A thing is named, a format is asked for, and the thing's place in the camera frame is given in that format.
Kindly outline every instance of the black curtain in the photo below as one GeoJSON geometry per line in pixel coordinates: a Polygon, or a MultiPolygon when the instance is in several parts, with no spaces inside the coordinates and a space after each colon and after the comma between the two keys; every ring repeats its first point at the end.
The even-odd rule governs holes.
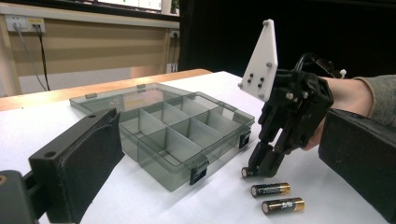
{"type": "Polygon", "coordinates": [[[179,70],[242,76],[262,30],[273,19],[279,68],[314,52],[348,77],[396,74],[394,1],[180,0],[179,70]]]}

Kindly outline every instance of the gold battery label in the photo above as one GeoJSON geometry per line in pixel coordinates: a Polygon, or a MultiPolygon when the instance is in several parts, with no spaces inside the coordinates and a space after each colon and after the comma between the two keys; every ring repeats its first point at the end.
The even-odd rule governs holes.
{"type": "Polygon", "coordinates": [[[280,212],[297,212],[305,207],[301,198],[280,199],[262,202],[262,211],[265,215],[280,212]]]}

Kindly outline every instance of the white plastic plate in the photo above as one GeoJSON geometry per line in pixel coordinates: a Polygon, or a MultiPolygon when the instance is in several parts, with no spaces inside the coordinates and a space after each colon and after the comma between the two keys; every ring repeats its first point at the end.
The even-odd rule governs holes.
{"type": "Polygon", "coordinates": [[[242,91],[266,102],[274,84],[277,54],[274,21],[267,20],[262,25],[262,33],[238,86],[242,91]]]}

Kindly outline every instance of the aa battery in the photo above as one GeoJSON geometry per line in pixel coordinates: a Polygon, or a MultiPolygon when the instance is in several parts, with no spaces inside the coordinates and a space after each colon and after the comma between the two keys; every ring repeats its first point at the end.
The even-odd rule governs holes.
{"type": "Polygon", "coordinates": [[[305,203],[301,198],[289,198],[262,202],[265,215],[281,212],[297,212],[304,209],[305,203]]]}
{"type": "Polygon", "coordinates": [[[267,184],[267,185],[253,185],[251,187],[251,195],[259,197],[270,194],[289,194],[290,185],[288,183],[267,184]]]}

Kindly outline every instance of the black cable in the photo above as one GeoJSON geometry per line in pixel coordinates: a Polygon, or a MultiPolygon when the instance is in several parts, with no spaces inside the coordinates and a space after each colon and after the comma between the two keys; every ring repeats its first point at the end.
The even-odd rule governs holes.
{"type": "Polygon", "coordinates": [[[40,86],[43,88],[44,91],[46,91],[46,88],[44,87],[43,83],[41,82],[40,78],[38,77],[37,68],[35,67],[35,62],[33,60],[33,57],[31,55],[29,49],[27,48],[26,42],[23,39],[22,30],[21,30],[21,24],[17,23],[17,22],[14,22],[12,24],[12,26],[14,27],[14,29],[17,31],[18,35],[20,36],[21,42],[23,44],[23,48],[24,48],[24,50],[26,52],[26,55],[27,55],[27,57],[29,59],[29,62],[33,66],[33,71],[35,72],[35,77],[37,78],[38,83],[40,83],[40,86]]]}
{"type": "Polygon", "coordinates": [[[175,55],[176,55],[176,47],[177,47],[177,34],[176,33],[174,34],[174,38],[175,38],[175,48],[174,48],[174,56],[172,59],[171,72],[176,72],[176,70],[177,70],[177,66],[175,63],[175,55]]]}
{"type": "Polygon", "coordinates": [[[294,66],[294,71],[295,72],[301,72],[303,70],[303,67],[307,62],[312,63],[315,60],[319,58],[318,55],[314,53],[305,53],[303,56],[301,56],[300,60],[297,62],[297,64],[294,66]]]}
{"type": "Polygon", "coordinates": [[[44,45],[43,45],[43,33],[41,32],[41,27],[40,25],[33,25],[35,27],[35,30],[37,31],[38,34],[38,39],[40,39],[40,45],[41,45],[41,58],[43,60],[43,69],[44,69],[44,78],[46,79],[46,84],[47,84],[47,90],[50,91],[50,85],[49,85],[49,80],[47,76],[47,62],[46,62],[46,53],[44,51],[44,45]]]}

